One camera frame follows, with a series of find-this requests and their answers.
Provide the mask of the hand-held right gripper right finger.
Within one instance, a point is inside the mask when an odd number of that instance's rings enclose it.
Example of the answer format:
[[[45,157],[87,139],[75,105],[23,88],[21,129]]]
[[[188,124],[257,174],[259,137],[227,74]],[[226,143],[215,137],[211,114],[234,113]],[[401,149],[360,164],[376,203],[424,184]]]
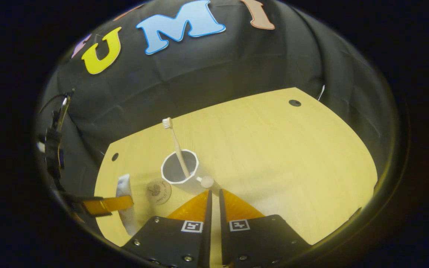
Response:
[[[280,215],[264,215],[226,189],[219,191],[222,263],[229,268],[283,268],[308,244]]]

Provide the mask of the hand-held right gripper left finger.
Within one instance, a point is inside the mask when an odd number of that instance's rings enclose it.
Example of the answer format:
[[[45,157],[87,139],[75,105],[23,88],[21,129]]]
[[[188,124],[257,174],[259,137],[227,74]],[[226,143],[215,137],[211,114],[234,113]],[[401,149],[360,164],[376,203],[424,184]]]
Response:
[[[167,217],[151,217],[123,246],[157,268],[210,266],[212,192],[191,198]]]

